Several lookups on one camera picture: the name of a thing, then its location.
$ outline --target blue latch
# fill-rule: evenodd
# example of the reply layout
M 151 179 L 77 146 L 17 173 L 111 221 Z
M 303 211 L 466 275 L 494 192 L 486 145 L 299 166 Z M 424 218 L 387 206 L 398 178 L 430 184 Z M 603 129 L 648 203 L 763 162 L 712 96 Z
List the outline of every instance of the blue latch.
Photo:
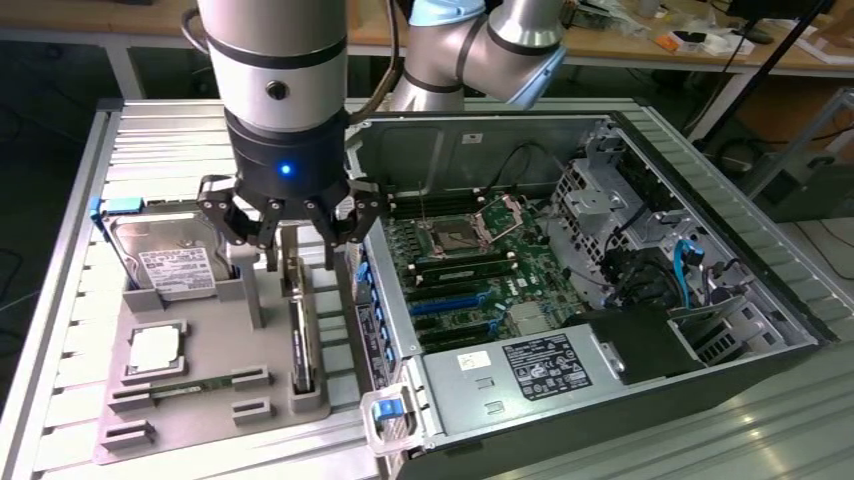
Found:
M 380 400 L 374 404 L 371 410 L 374 413 L 374 421 L 376 422 L 399 418 L 406 414 L 406 410 L 403 409 L 403 400 L 399 398 Z
M 143 197 L 111 198 L 104 202 L 103 210 L 107 215 L 123 215 L 141 212 L 144 206 Z

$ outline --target warning label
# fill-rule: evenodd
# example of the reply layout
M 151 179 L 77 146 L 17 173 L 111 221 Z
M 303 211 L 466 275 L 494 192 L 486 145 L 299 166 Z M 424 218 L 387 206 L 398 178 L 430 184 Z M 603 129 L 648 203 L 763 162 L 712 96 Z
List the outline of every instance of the warning label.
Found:
M 564 334 L 507 345 L 504 355 L 528 400 L 592 385 Z
M 213 273 L 204 248 L 141 252 L 139 256 L 157 292 L 213 288 Z

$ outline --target green circuit board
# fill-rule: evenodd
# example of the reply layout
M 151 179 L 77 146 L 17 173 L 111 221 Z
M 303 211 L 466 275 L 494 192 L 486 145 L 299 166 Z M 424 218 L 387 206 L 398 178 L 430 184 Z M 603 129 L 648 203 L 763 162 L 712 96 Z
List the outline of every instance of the green circuit board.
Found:
M 508 205 L 519 208 L 514 211 Z M 522 335 L 508 314 L 514 305 L 535 302 L 548 329 L 586 310 L 531 213 L 502 194 L 482 208 L 479 215 L 392 218 L 384 225 L 414 326 L 428 352 Z M 424 305 L 460 299 L 468 301 L 463 308 L 418 312 Z

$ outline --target sticker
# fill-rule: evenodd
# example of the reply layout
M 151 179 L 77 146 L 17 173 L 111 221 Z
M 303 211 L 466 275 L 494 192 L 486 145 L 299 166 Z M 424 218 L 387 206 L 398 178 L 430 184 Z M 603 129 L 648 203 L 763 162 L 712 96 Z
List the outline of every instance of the sticker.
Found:
M 157 292 L 213 288 L 213 273 L 204 248 L 141 252 L 139 257 Z
M 456 361 L 459 362 L 459 369 L 463 372 L 466 370 L 474 370 L 475 368 L 488 367 L 492 365 L 492 362 L 490 362 L 490 354 L 486 353 L 486 350 L 458 355 Z
M 504 355 L 522 395 L 531 401 L 592 385 L 564 334 L 506 345 Z
M 471 145 L 480 142 L 483 142 L 482 133 L 467 133 L 466 135 L 463 135 L 463 145 Z

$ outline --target motherboard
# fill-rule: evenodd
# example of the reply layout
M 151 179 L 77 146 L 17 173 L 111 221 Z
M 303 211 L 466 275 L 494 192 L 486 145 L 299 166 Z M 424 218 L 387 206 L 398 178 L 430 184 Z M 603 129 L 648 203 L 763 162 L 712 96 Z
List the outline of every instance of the motherboard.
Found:
M 399 207 L 384 231 L 427 352 L 552 330 L 586 310 L 527 200 L 499 192 Z

